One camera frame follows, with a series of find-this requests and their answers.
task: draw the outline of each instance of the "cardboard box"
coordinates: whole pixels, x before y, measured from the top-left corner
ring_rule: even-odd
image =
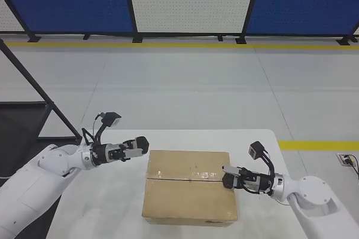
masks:
[[[223,165],[229,153],[150,151],[142,216],[151,224],[230,225],[237,208]]]

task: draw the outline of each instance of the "floor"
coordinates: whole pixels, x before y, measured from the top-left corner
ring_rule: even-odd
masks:
[[[11,36],[6,41],[25,42]],[[48,36],[44,42],[79,38]],[[130,42],[95,38],[89,42]],[[209,39],[145,39],[144,42]],[[227,39],[224,44],[233,43]],[[250,38],[249,44],[337,45]],[[269,128],[278,140],[359,140],[359,51],[219,48],[37,48],[14,54],[76,128],[115,111],[120,129]],[[0,53],[0,101],[40,100]],[[56,116],[43,136],[69,135]],[[325,180],[359,223],[359,185],[333,151],[283,151],[290,176]],[[359,151],[354,154],[359,160]]]

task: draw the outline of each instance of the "blue partition panel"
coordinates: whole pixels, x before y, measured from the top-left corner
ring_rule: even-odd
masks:
[[[12,0],[31,31],[133,32],[126,0]]]
[[[349,34],[359,0],[255,0],[247,33]]]

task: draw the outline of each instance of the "yellow floor line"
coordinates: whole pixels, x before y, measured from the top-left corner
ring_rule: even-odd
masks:
[[[262,48],[296,50],[357,50],[359,45],[276,45],[276,44],[201,44],[201,43],[89,43],[89,42],[6,42],[9,47],[86,47],[86,48]]]
[[[359,151],[359,141],[292,141],[279,140],[285,151]]]

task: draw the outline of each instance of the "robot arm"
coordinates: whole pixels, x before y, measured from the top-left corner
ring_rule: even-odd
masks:
[[[101,144],[106,127],[121,118],[116,113],[102,114],[102,126],[96,136],[85,129],[80,146],[49,145],[19,169],[0,188],[0,239],[13,239],[26,226],[44,214],[81,170],[90,170],[113,161],[126,161],[148,152],[145,137],[123,143]],[[88,134],[93,142],[86,138]]]
[[[251,144],[249,154],[254,160],[261,158],[269,167],[269,174],[223,166],[224,187],[267,194],[277,201],[287,200],[308,238],[359,238],[358,224],[328,184],[315,176],[293,180],[287,175],[277,174],[265,153],[260,142]],[[325,215],[308,216],[305,213],[305,210],[317,207],[325,207]]]

